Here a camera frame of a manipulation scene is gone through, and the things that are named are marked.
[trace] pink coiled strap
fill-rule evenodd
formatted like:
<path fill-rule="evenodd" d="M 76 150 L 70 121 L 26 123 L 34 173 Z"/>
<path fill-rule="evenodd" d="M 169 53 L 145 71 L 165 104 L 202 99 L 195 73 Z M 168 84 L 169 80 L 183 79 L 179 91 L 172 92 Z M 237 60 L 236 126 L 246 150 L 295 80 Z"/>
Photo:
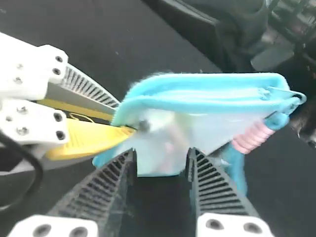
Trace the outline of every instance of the pink coiled strap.
<path fill-rule="evenodd" d="M 264 143 L 274 132 L 263 121 L 256 122 L 244 134 L 235 136 L 232 145 L 240 153 L 248 154 Z"/>

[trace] blue pouch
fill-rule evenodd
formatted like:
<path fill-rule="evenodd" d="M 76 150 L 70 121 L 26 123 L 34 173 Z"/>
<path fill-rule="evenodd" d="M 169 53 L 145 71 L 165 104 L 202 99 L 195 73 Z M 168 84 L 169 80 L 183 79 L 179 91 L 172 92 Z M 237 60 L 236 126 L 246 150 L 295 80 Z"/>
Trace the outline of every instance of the blue pouch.
<path fill-rule="evenodd" d="M 177 175 L 190 147 L 210 154 L 254 122 L 276 112 L 288 115 L 305 100 L 274 73 L 153 76 L 130 89 L 112 121 L 137 132 L 96 156 L 93 164 L 101 167 L 134 148 L 138 176 Z M 231 177 L 243 173 L 243 161 L 236 164 L 238 172 L 232 167 Z"/>

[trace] black cable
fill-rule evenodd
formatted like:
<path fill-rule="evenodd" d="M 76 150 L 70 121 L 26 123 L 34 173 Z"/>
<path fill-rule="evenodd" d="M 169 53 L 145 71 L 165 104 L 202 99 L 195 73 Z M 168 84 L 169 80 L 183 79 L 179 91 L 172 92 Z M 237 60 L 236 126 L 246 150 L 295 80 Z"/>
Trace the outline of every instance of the black cable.
<path fill-rule="evenodd" d="M 32 155 L 27 149 L 13 141 L 11 138 L 6 136 L 0 131 L 0 143 L 2 143 L 6 148 L 10 149 L 13 153 L 15 153 L 18 156 L 22 156 L 23 159 L 25 159 L 31 166 L 33 166 L 35 170 L 35 176 L 28 187 L 28 189 L 18 198 L 16 198 L 14 201 L 9 203 L 8 205 L 0 206 L 0 211 L 5 211 L 13 206 L 17 205 L 19 202 L 23 201 L 24 199 L 28 198 L 30 195 L 32 195 L 34 192 L 36 192 L 39 187 L 40 183 L 43 180 L 43 167 L 40 163 L 40 161 Z"/>

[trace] black tabletop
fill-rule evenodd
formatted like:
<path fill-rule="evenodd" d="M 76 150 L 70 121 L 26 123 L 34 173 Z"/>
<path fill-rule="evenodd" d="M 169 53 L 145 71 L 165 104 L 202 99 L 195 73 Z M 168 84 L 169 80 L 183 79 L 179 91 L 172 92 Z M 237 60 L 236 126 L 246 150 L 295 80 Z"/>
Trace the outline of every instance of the black tabletop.
<path fill-rule="evenodd" d="M 34 45 L 50 44 L 118 99 L 131 83 L 157 72 L 219 72 L 140 0 L 3 0 L 0 31 Z M 277 237 L 314 236 L 316 154 L 289 129 L 246 159 L 249 198 Z M 16 221 L 45 214 L 94 170 L 91 162 L 50 170 L 34 197 L 0 214 L 0 236 Z M 30 174 L 0 178 L 1 198 L 17 194 Z M 193 236 L 187 193 L 177 177 L 140 179 L 124 236 Z"/>

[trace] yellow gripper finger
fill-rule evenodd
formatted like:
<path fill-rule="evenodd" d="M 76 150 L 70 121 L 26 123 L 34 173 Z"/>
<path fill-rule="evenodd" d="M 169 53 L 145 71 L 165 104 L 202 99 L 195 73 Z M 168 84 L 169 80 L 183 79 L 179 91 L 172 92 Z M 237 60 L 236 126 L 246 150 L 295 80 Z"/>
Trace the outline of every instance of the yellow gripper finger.
<path fill-rule="evenodd" d="M 129 127 L 113 127 L 99 123 L 67 119 L 69 142 L 49 150 L 50 160 L 76 159 L 96 155 L 129 138 L 135 130 Z"/>

